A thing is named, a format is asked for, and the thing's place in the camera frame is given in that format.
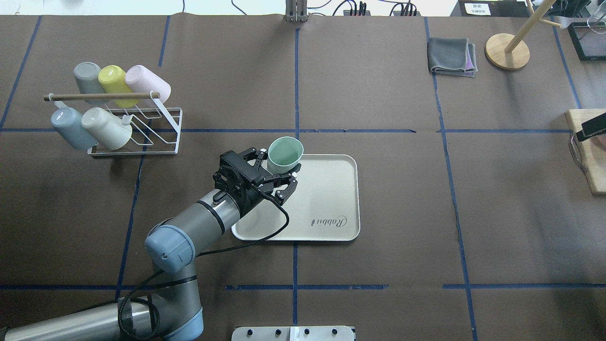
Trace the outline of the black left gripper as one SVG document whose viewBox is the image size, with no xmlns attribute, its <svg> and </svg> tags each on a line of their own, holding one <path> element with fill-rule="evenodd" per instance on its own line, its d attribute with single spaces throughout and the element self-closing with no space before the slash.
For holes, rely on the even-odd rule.
<svg viewBox="0 0 606 341">
<path fill-rule="evenodd" d="M 214 188 L 226 192 L 240 210 L 240 218 L 259 205 L 265 194 L 282 206 L 297 187 L 297 172 L 276 173 L 266 176 L 263 162 L 267 149 L 251 147 L 241 153 L 227 151 L 219 157 L 219 169 L 214 173 Z"/>
</svg>

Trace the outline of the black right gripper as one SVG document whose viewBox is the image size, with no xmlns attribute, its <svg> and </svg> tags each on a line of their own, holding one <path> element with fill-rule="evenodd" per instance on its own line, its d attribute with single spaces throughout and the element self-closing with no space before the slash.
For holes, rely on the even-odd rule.
<svg viewBox="0 0 606 341">
<path fill-rule="evenodd" d="M 606 131 L 606 113 L 589 119 L 581 124 L 581 130 L 575 133 L 577 142 L 584 142 L 589 138 L 603 135 Z"/>
</svg>

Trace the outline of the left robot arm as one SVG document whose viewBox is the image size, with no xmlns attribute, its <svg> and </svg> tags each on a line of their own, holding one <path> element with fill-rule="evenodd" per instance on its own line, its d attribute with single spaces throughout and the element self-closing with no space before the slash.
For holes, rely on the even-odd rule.
<svg viewBox="0 0 606 341">
<path fill-rule="evenodd" d="M 301 154 L 274 165 L 264 149 L 227 151 L 214 173 L 214 190 L 182 213 L 158 223 L 145 249 L 154 273 L 128 294 L 73 314 L 18 328 L 2 328 L 3 341 L 192 341 L 204 329 L 195 260 L 235 251 L 209 251 L 264 199 L 285 218 L 285 201 L 295 191 Z"/>
</svg>

